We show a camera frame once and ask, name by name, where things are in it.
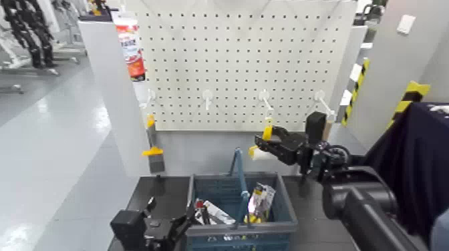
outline yellow and black warning tape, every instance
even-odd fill
[[[390,128],[390,126],[392,126],[394,121],[401,115],[402,112],[404,112],[407,109],[407,107],[412,102],[420,102],[422,98],[429,92],[429,90],[430,85],[421,85],[419,83],[416,83],[415,81],[411,81],[407,86],[406,92],[404,93],[402,100],[396,107],[392,120],[388,123],[387,129]]]
[[[361,67],[361,72],[359,75],[359,79],[357,79],[357,82],[354,85],[354,90],[352,91],[352,97],[351,97],[351,101],[349,103],[349,105],[346,107],[346,111],[345,111],[345,115],[343,116],[343,120],[341,121],[341,123],[346,126],[347,125],[347,120],[349,119],[351,112],[352,112],[352,107],[357,99],[357,96],[359,94],[359,90],[361,85],[363,84],[363,81],[365,79],[365,73],[366,70],[368,69],[369,66],[369,59],[365,59],[365,61],[363,62],[363,65]]]

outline basket handle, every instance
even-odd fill
[[[239,227],[239,224],[243,222],[245,215],[247,216],[248,228],[252,228],[251,223],[249,222],[249,211],[248,211],[249,192],[247,188],[247,182],[245,180],[245,174],[243,173],[242,150],[240,148],[236,148],[234,151],[233,162],[231,164],[231,169],[229,170],[228,176],[232,176],[236,164],[239,172],[240,187],[242,190],[241,193],[242,202],[240,203],[239,215],[235,220],[233,227],[231,228],[233,230],[236,230]]]

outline white pegboard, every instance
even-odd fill
[[[266,89],[275,124],[304,130],[329,102],[354,1],[133,0],[158,130],[260,131]],[[202,93],[213,95],[207,111]]]

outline blue plastic basket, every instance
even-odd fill
[[[238,175],[233,174],[237,166]],[[249,195],[257,182],[276,190],[269,221],[245,224]],[[231,170],[225,175],[191,176],[188,206],[197,198],[209,200],[236,220],[235,225],[194,225],[186,232],[188,251],[286,251],[296,232],[297,219],[282,178],[278,173],[244,173],[241,151],[234,154]]]

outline black cloth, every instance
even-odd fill
[[[444,104],[411,103],[363,159],[394,191],[398,220],[427,244],[434,220],[449,208],[449,114],[430,105]]]

